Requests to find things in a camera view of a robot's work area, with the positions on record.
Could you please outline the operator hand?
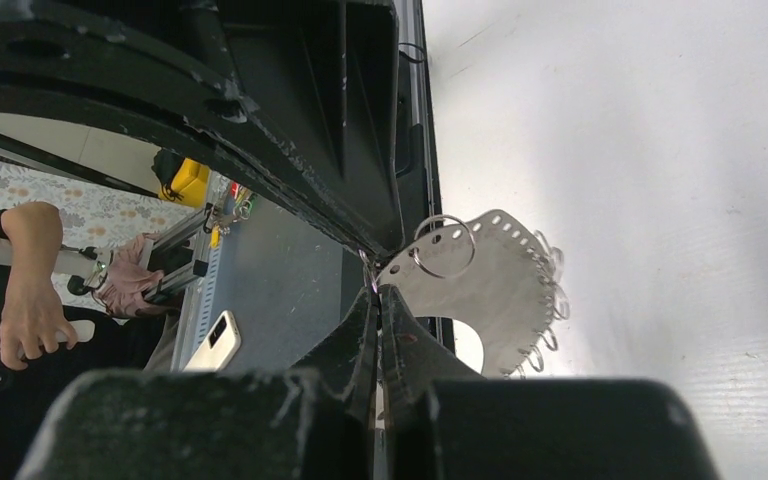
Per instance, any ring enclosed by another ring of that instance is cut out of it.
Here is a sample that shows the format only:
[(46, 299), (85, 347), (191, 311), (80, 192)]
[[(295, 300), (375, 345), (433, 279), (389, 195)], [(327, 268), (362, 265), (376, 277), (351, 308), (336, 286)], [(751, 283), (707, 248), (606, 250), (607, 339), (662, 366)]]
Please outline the operator hand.
[(0, 358), (12, 370), (24, 370), (26, 359), (54, 353), (61, 342), (73, 348), (74, 327), (64, 316), (63, 304), (46, 275), (11, 273), (0, 323)]

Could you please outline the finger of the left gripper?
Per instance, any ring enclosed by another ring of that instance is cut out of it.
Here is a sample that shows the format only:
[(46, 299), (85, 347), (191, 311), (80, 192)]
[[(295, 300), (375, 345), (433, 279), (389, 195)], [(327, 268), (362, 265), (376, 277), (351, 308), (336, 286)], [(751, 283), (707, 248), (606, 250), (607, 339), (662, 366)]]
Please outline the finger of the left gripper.
[(390, 1), (0, 1), (0, 113), (191, 158), (386, 258), (397, 44)]

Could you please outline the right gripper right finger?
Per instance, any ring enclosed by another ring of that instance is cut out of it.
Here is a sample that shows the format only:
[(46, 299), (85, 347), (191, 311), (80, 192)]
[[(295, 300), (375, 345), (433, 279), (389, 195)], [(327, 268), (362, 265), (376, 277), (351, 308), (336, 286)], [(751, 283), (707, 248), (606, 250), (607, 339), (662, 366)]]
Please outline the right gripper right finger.
[(394, 479), (714, 479), (685, 403), (646, 379), (491, 380), (379, 290)]

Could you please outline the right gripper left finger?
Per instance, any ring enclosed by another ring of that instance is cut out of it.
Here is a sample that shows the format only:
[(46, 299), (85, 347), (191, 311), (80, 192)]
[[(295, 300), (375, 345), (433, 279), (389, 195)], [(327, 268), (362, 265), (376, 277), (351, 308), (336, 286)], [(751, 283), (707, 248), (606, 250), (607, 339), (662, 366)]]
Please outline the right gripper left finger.
[(360, 290), (291, 368), (101, 370), (56, 399), (21, 479), (368, 479), (376, 308)]

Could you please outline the operator forearm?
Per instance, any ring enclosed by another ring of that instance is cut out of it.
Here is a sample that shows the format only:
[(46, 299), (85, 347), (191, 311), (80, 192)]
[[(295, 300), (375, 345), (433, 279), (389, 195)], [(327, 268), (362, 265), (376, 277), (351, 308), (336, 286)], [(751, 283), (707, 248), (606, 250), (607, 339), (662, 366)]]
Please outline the operator forearm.
[(10, 281), (50, 281), (63, 240), (59, 209), (47, 202), (21, 204), (4, 211), (1, 227), (12, 248)]

